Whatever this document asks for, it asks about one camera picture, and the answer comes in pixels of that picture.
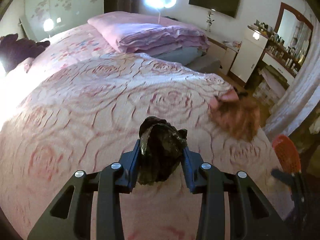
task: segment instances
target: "mirror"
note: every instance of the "mirror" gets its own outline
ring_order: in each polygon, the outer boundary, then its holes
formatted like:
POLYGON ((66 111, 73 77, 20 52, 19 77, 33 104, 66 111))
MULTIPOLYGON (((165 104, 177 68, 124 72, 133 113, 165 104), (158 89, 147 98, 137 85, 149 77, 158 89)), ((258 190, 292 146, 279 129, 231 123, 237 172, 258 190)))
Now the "mirror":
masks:
POLYGON ((284 41, 284 47, 294 49, 297 59, 305 59, 313 32, 313 25, 296 9, 281 3, 275 32, 284 41))

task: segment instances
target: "orange plastic object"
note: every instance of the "orange plastic object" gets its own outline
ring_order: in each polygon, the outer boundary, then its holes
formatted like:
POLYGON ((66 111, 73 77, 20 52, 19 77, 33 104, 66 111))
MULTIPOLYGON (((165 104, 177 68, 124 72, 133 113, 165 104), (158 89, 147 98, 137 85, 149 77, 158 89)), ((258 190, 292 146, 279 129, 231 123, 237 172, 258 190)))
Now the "orange plastic object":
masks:
POLYGON ((286 173, 301 171, 299 153, 294 143, 285 135, 278 135, 272 142, 281 167, 286 173))

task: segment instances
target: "pink blanket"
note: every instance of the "pink blanket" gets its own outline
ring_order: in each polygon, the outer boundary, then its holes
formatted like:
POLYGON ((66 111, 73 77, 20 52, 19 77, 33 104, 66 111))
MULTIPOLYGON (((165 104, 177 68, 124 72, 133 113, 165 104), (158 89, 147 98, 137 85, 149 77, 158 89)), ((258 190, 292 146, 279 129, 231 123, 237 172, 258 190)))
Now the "pink blanket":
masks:
POLYGON ((22 62, 1 80, 0 128, 16 106, 46 78, 82 60, 115 51, 89 24, 59 33, 50 38, 50 42, 51 45, 28 67, 28 73, 22 62))
MULTIPOLYGON (((23 100, 0 132, 4 214, 27 239, 75 171, 101 171, 119 160, 133 149, 143 120, 154 115, 186 128, 189 149, 204 161, 229 173, 246 171, 285 217, 290 192, 270 175, 280 164, 264 132, 250 143, 235 140, 209 119, 211 97, 230 89, 215 74, 146 54, 110 53, 60 70, 23 100)), ((165 182, 121 194, 120 202, 125 239, 195 239, 201 195, 189 192, 180 166, 165 182)))
POLYGON ((94 26, 118 52, 146 52, 156 55, 181 47, 207 49, 209 42, 199 28, 167 18, 111 12, 93 17, 88 23, 94 26))

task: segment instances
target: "floor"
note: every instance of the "floor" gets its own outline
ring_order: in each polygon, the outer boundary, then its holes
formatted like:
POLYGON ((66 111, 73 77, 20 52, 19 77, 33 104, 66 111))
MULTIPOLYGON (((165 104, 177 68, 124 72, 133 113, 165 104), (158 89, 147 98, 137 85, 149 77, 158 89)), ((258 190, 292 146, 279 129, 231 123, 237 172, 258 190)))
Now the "floor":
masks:
POLYGON ((220 71, 216 72, 217 75, 222 77, 225 81, 227 81, 230 85, 234 86, 237 88, 238 91, 240 92, 248 92, 249 96, 258 104, 260 108, 260 126, 264 127, 266 125, 266 121, 270 116, 269 109, 267 106, 264 106, 263 104, 260 103, 256 98, 252 96, 254 90, 245 90, 243 87, 241 87, 239 84, 237 84, 235 81, 233 81, 229 76, 226 76, 220 71))

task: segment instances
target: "drawer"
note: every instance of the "drawer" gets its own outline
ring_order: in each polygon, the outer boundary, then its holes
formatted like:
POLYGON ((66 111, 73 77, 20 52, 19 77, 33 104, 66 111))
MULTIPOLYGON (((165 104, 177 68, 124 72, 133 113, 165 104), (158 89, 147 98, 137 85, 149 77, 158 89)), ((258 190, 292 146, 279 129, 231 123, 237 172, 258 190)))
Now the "drawer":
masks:
POLYGON ((284 76, 289 85, 292 84, 292 82, 294 81, 294 77, 273 57, 266 53, 262 60, 266 64, 273 66, 282 76, 284 76))

